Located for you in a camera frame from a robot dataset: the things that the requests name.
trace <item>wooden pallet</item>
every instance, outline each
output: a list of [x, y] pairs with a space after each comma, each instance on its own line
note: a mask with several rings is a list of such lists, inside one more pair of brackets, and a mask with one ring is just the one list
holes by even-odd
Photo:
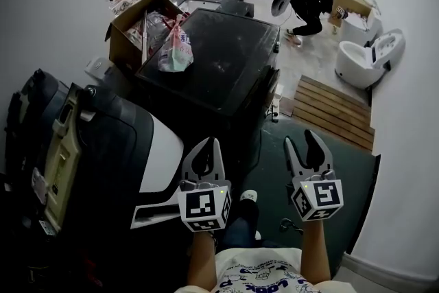
[[294, 101], [281, 99], [280, 111], [349, 144], [372, 151], [375, 131], [370, 127], [370, 107], [307, 76], [300, 78]]

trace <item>white wall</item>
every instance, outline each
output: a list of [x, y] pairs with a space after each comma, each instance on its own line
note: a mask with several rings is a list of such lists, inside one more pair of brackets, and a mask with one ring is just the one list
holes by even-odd
[[105, 33], [112, 19], [105, 0], [0, 0], [0, 172], [8, 106], [41, 68], [70, 85], [91, 79], [84, 68], [95, 56], [106, 57]]
[[439, 275], [438, 0], [377, 0], [404, 31], [402, 61], [374, 90], [378, 181], [354, 256], [420, 279]]

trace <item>black lid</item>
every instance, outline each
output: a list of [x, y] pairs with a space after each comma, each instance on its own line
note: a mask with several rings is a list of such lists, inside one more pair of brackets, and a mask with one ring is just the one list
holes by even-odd
[[182, 24], [193, 64], [183, 73], [158, 70], [158, 50], [137, 77], [192, 102], [233, 115], [268, 65], [278, 26], [247, 17], [197, 9]]

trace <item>small box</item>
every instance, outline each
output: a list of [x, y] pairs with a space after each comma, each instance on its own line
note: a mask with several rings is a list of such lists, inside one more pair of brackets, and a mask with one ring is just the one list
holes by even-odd
[[181, 220], [192, 232], [225, 228], [231, 204], [227, 186], [178, 194]]
[[329, 219], [344, 205], [342, 181], [300, 182], [291, 198], [302, 221]]
[[110, 60], [124, 73], [135, 74], [142, 65], [142, 51], [128, 39], [125, 32], [143, 19], [145, 11], [157, 11], [170, 19], [182, 14], [170, 0], [140, 0], [111, 22], [105, 41], [110, 39]]
[[364, 17], [369, 17], [372, 6], [366, 3], [364, 0], [334, 0], [332, 7], [331, 17], [329, 17], [329, 23], [334, 26], [341, 27], [342, 19], [337, 17], [337, 8], [341, 7], [348, 12], [356, 12]]

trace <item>sneaker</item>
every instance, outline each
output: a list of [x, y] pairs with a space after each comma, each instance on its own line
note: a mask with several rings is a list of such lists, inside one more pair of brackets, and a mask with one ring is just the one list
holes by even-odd
[[258, 193], [256, 191], [248, 190], [241, 194], [241, 196], [239, 197], [239, 201], [244, 199], [250, 199], [256, 202], [257, 198], [258, 198]]
[[287, 33], [286, 38], [290, 43], [293, 43], [294, 45], [302, 45], [302, 41], [294, 34]]

